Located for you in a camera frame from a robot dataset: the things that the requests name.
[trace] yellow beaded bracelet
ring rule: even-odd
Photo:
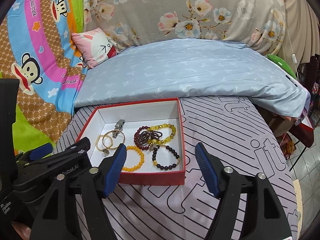
[[[150,128],[148,128],[147,130],[159,130],[159,129],[162,129],[162,128],[171,128],[171,134],[170,136],[168,136],[166,139],[164,140],[156,140],[156,139],[149,139],[148,140],[148,144],[165,144],[165,143],[168,143],[170,142],[174,136],[176,135],[176,131],[177,129],[175,128],[175,126],[173,124],[169,124],[169,123],[164,123],[164,124],[161,124],[161,125],[155,125],[155,126],[150,126]]]
[[[123,167],[122,170],[131,172],[131,171],[136,171],[137,169],[140,169],[142,164],[144,163],[144,154],[143,154],[142,150],[140,150],[136,146],[127,146],[127,150],[135,150],[140,155],[140,162],[137,166],[134,166],[132,168]]]

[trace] black line pattern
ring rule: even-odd
[[[194,147],[202,141],[209,153],[240,174],[264,172],[279,196],[293,239],[297,237],[297,204],[284,157],[262,117],[245,97],[194,97],[180,100],[186,150],[183,186],[156,187],[119,184],[103,200],[118,239],[202,240],[219,200],[208,191],[197,165]],[[74,143],[96,106],[79,109],[57,143],[54,153]],[[90,240],[82,198],[77,196],[82,236]],[[244,220],[246,195],[241,195],[232,234],[237,240]]]

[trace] red box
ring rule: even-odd
[[[163,123],[174,124],[177,128],[175,137],[168,143],[170,147],[176,150],[180,155],[180,163],[171,171],[161,171],[152,164],[152,152],[143,151],[145,154],[145,163],[140,169],[134,172],[121,172],[119,183],[133,185],[151,185],[151,186],[175,186],[184,185],[186,173],[185,149],[183,139],[183,127],[181,120],[181,106],[177,98],[156,99],[139,102],[121,103],[108,106],[97,107],[90,115],[81,130],[77,141],[83,137],[88,137],[91,143],[91,149],[88,151],[93,167],[98,167],[105,155],[96,148],[96,141],[100,134],[114,130],[115,124],[124,119],[123,133],[125,134],[125,145],[134,146],[133,135],[142,126],[154,126]],[[164,128],[158,130],[163,133],[161,139],[165,139],[171,134],[171,129]],[[113,139],[114,147],[123,142],[123,136],[120,134]],[[103,148],[101,139],[98,147]],[[109,150],[112,156],[116,150]],[[125,167],[133,167],[139,162],[139,155],[128,150]],[[165,148],[158,150],[157,162],[161,165],[169,166],[176,163],[175,157]]]

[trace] tile floor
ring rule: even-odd
[[[320,128],[315,130],[315,142],[313,146],[303,153],[294,168],[291,170],[292,179],[300,181],[302,204],[303,204],[303,220],[302,234],[308,229],[315,216],[320,210]],[[290,134],[293,141],[298,140]],[[297,149],[287,161],[289,168],[292,167],[297,160],[301,151],[304,149],[302,143],[296,145]]]

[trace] pillow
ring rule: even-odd
[[[71,38],[89,68],[117,55],[114,42],[100,28],[84,33],[71,33]]]
[[[290,76],[292,76],[295,80],[297,80],[295,73],[292,71],[290,66],[282,58],[276,55],[271,55],[271,54],[267,54],[267,58],[270,59],[272,62],[276,63],[280,68],[282,68]]]

